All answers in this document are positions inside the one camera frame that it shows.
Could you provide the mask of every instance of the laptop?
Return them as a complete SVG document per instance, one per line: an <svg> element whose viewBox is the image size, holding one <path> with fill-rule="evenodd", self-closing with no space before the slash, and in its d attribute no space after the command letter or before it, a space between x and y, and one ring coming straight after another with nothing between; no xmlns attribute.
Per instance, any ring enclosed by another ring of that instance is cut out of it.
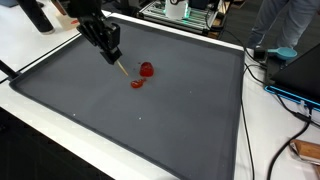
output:
<svg viewBox="0 0 320 180"><path fill-rule="evenodd" d="M266 91L320 111L320 44L288 65L269 58L265 82Z"/></svg>
<svg viewBox="0 0 320 180"><path fill-rule="evenodd" d="M18 5L16 0L0 0L0 5L6 6L6 7L13 7Z"/></svg>

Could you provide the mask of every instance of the metal rod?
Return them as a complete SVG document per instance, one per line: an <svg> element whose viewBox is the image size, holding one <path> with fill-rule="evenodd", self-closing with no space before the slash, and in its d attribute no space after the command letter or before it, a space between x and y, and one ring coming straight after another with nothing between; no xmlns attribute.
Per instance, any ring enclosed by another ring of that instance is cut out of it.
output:
<svg viewBox="0 0 320 180"><path fill-rule="evenodd" d="M11 79L14 79L18 76L16 72L14 72L8 65L0 60L0 70L8 75Z"/></svg>

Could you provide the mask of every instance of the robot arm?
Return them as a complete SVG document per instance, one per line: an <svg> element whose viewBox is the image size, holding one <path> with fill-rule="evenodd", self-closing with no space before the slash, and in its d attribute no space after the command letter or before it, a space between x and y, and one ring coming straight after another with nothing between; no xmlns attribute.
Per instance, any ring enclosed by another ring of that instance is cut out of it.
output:
<svg viewBox="0 0 320 180"><path fill-rule="evenodd" d="M65 12L77 18L80 25L78 31L94 46L99 46L102 56L109 64L114 64L122 55L120 43L120 27L110 23L101 11L101 0L58 0Z"/></svg>

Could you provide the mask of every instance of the red object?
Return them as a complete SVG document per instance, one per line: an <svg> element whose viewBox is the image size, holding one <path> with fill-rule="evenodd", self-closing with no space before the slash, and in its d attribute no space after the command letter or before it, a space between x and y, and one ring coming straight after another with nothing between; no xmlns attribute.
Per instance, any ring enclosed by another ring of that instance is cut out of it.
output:
<svg viewBox="0 0 320 180"><path fill-rule="evenodd" d="M141 87L143 86L143 83L144 83L145 81L146 81L145 78L139 79L139 80L136 80L136 81L132 81L132 82L131 82L131 87L132 87L132 88L135 88L135 89L141 88Z"/></svg>
<svg viewBox="0 0 320 180"><path fill-rule="evenodd" d="M74 20L71 22L71 24L77 24L79 21L78 20Z"/></svg>
<svg viewBox="0 0 320 180"><path fill-rule="evenodd" d="M153 66L150 62L144 62L141 64L140 75L143 77L151 77L153 76L154 70Z"/></svg>

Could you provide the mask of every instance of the person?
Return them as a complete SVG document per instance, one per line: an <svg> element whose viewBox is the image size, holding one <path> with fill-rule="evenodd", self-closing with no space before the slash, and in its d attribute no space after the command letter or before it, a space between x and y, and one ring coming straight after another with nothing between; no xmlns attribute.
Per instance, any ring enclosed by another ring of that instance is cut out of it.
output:
<svg viewBox="0 0 320 180"><path fill-rule="evenodd" d="M319 13L320 0L264 0L249 36L248 48L253 49L262 43L265 34L271 29L278 14L287 4L289 10L272 48L293 48L297 45L316 12Z"/></svg>

